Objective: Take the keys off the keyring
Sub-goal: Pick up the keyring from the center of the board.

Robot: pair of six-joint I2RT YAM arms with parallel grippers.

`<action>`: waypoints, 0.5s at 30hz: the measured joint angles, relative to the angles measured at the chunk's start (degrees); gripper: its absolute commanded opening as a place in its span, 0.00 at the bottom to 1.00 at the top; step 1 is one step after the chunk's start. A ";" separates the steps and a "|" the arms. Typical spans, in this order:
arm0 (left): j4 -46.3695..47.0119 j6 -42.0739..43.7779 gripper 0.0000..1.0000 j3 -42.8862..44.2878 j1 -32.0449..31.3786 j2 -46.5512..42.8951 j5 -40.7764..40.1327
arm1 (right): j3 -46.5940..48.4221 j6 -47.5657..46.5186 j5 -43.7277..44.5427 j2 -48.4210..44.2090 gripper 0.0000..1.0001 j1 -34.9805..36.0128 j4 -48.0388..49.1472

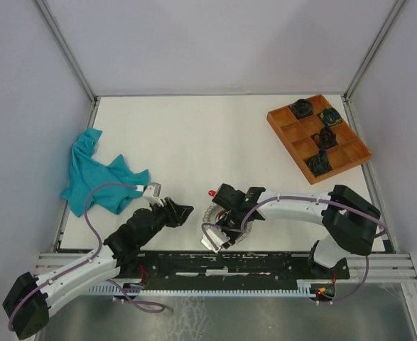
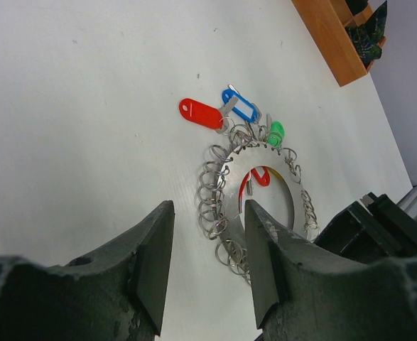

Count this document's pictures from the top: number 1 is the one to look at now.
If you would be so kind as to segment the silver keyring with keys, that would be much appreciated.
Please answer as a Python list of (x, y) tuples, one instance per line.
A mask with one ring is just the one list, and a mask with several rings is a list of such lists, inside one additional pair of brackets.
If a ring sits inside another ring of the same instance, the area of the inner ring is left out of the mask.
[(233, 221), (230, 210), (211, 204), (202, 218), (202, 244), (209, 250), (219, 252), (241, 243), (251, 232), (251, 222), (240, 227)]

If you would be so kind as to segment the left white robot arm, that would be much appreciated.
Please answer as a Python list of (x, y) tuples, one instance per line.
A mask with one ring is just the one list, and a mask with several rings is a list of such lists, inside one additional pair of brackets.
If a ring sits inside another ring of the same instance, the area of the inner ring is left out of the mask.
[(79, 259), (40, 276), (21, 274), (2, 303), (9, 318), (8, 329), (19, 340), (25, 340), (42, 330), (64, 305), (96, 283), (119, 274), (134, 275), (141, 247), (164, 227), (182, 226), (193, 210), (190, 205), (179, 205), (166, 197), (161, 204), (137, 209), (117, 231)]

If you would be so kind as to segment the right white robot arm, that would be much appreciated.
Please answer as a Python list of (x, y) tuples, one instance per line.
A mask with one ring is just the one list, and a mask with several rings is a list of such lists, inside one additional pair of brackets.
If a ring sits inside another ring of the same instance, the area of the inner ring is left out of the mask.
[(250, 187), (244, 193), (222, 184), (212, 201), (225, 210), (205, 232), (204, 240), (213, 251), (232, 246), (255, 220), (295, 220), (324, 227), (327, 236), (314, 243), (306, 261), (308, 272), (316, 278), (326, 276), (351, 254), (369, 256), (378, 237), (380, 211), (346, 185), (297, 195), (263, 187)]

